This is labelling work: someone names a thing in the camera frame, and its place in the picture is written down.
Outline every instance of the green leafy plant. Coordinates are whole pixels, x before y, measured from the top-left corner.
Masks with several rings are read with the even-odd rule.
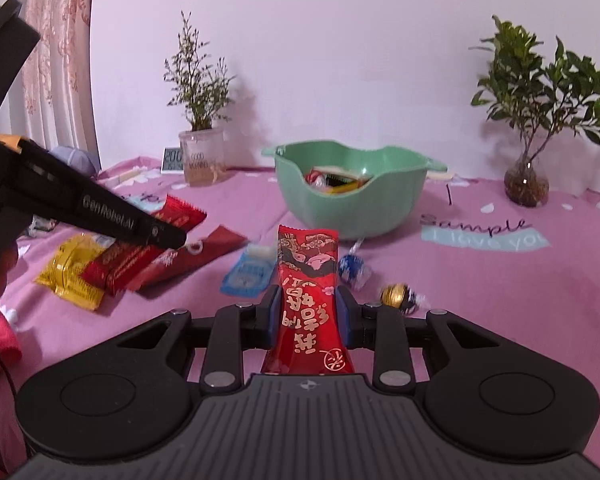
[[[216,119],[229,120],[222,109],[232,100],[229,98],[229,83],[234,79],[227,76],[227,67],[221,57],[214,66],[206,61],[210,56],[202,50],[208,42],[200,41],[199,32],[189,25],[191,13],[184,12],[182,31],[178,34],[178,52],[164,60],[164,80],[173,83],[175,96],[168,106],[184,105],[185,116],[192,131],[208,130]]]
[[[524,143],[523,157],[532,163],[549,140],[569,130],[600,146],[600,70],[590,57],[565,50],[556,36],[553,62],[534,51],[542,41],[511,22],[493,17],[497,31],[480,40],[493,53],[489,73],[478,80],[473,106],[489,105],[488,118],[509,121]],[[487,92],[490,96],[483,98]],[[540,144],[532,150],[532,143]]]

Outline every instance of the red snack packet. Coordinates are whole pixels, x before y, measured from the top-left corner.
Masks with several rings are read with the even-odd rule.
[[[267,352],[263,373],[353,373],[336,322],[337,257],[335,231],[278,228],[283,304],[278,338]]]
[[[198,270],[216,258],[242,247],[247,238],[219,226],[208,237],[187,244],[177,251],[167,250],[126,284],[126,290],[139,290],[175,276]]]
[[[164,206],[153,216],[190,231],[206,218],[206,213],[176,197],[167,195]],[[156,246],[141,247],[115,241],[111,247],[85,267],[80,277],[90,285],[106,290],[114,296],[126,288],[127,283],[138,272],[163,252],[164,249]]]
[[[307,184],[311,185],[311,184],[313,184],[313,183],[316,181],[316,179],[317,179],[319,176],[322,176],[322,172],[321,172],[321,171],[318,171],[318,170],[314,170],[314,169],[312,168],[312,170],[311,170],[309,173],[307,173],[307,174],[304,176],[304,181],[305,181]]]

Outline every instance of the bowl handle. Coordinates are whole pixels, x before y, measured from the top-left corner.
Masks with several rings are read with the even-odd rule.
[[[276,151],[278,150],[277,146],[269,146],[267,148],[263,148],[260,152],[262,156],[276,156]]]
[[[446,164],[433,160],[432,158],[427,159],[427,169],[429,171],[446,171]]]

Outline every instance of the gold wrapped candy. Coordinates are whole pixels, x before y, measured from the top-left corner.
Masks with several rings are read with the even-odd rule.
[[[85,310],[96,310],[104,291],[85,282],[80,273],[104,250],[105,247],[89,235],[71,237],[58,247],[53,259],[46,264],[34,282],[47,286],[56,296]]]
[[[405,316],[412,314],[418,306],[415,293],[404,283],[387,285],[380,293],[380,301],[385,305],[397,308]]]

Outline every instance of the blue candy wrapper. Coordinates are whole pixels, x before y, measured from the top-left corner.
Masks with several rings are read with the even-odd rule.
[[[365,261],[356,256],[362,240],[358,240],[348,254],[338,260],[338,275],[340,279],[354,290],[360,290],[372,275],[372,271]]]
[[[222,279],[220,292],[229,296],[255,298],[269,286],[277,260],[275,247],[248,245],[238,262]]]

